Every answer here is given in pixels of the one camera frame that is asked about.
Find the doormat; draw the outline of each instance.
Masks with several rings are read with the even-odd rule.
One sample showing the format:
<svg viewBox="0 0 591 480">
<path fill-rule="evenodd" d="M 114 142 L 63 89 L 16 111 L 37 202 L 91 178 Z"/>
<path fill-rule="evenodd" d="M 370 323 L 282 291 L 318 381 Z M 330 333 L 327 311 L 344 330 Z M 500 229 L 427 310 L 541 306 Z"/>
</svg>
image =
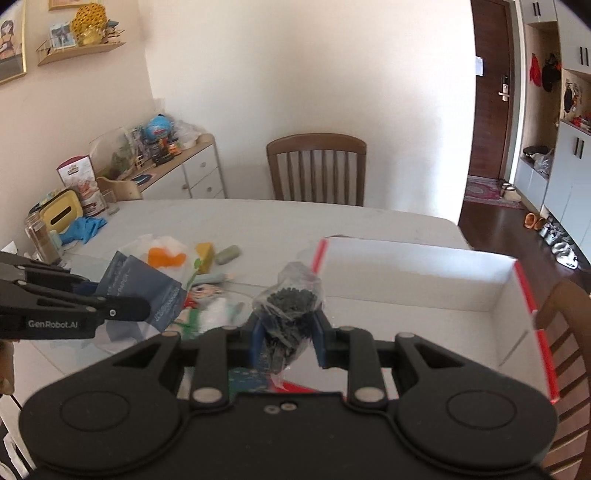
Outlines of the doormat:
<svg viewBox="0 0 591 480">
<path fill-rule="evenodd" d="M 468 177 L 464 201 L 523 209 L 521 202 L 510 202 L 501 196 L 501 186 L 498 180 L 483 179 L 481 177 Z"/>
</svg>

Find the hand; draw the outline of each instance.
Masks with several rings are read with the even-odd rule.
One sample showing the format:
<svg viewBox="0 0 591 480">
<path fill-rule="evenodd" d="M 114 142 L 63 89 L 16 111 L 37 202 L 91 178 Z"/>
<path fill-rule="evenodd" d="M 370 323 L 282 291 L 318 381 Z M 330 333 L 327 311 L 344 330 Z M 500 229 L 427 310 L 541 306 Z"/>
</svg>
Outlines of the hand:
<svg viewBox="0 0 591 480">
<path fill-rule="evenodd" d="M 14 393 L 14 345 L 8 340 L 0 340 L 0 394 Z"/>
</svg>

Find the orange slipper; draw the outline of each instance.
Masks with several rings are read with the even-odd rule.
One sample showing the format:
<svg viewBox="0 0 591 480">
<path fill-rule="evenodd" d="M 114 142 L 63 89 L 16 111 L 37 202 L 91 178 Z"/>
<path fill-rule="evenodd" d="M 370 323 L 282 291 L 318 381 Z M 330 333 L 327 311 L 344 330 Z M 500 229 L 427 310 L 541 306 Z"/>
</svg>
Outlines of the orange slipper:
<svg viewBox="0 0 591 480">
<path fill-rule="evenodd" d="M 539 218 L 536 216 L 535 213 L 528 213 L 525 216 L 524 227 L 529 228 L 530 230 L 535 227 L 535 224 L 538 222 Z"/>
<path fill-rule="evenodd" d="M 538 221 L 535 223 L 534 225 L 534 230 L 536 232 L 539 232 L 540 230 L 542 230 L 542 227 L 548 222 L 548 220 L 546 220 L 544 217 L 540 217 L 538 219 Z"/>
</svg>

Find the wooden floor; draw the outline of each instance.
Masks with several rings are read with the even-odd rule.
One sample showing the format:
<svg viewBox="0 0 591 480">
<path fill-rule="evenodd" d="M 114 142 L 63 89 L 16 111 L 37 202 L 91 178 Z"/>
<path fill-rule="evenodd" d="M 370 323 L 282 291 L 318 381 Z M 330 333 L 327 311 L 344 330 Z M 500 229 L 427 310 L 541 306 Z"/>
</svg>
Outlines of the wooden floor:
<svg viewBox="0 0 591 480">
<path fill-rule="evenodd" d="M 537 232 L 523 226 L 526 213 L 526 210 L 464 202 L 459 225 L 474 249 L 509 255 L 521 261 L 538 305 L 565 277 L 589 293 L 591 273 L 560 265 Z"/>
</svg>

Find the photo frame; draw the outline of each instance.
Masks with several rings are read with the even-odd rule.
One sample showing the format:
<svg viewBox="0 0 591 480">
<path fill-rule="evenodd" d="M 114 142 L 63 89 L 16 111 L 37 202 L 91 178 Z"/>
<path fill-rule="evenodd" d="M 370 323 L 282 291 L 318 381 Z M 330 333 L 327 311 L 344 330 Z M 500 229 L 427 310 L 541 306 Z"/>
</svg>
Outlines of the photo frame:
<svg viewBox="0 0 591 480">
<path fill-rule="evenodd" d="M 49 10 L 80 8 L 84 5 L 88 5 L 89 3 L 89 0 L 49 0 Z"/>
<path fill-rule="evenodd" d="M 26 0 L 20 0 L 0 15 L 0 85 L 27 73 L 26 10 Z"/>
<path fill-rule="evenodd" d="M 76 36 L 74 35 L 74 32 L 72 32 L 69 22 L 53 25 L 49 29 L 49 34 L 51 38 L 51 48 L 55 50 L 78 46 Z"/>
</svg>

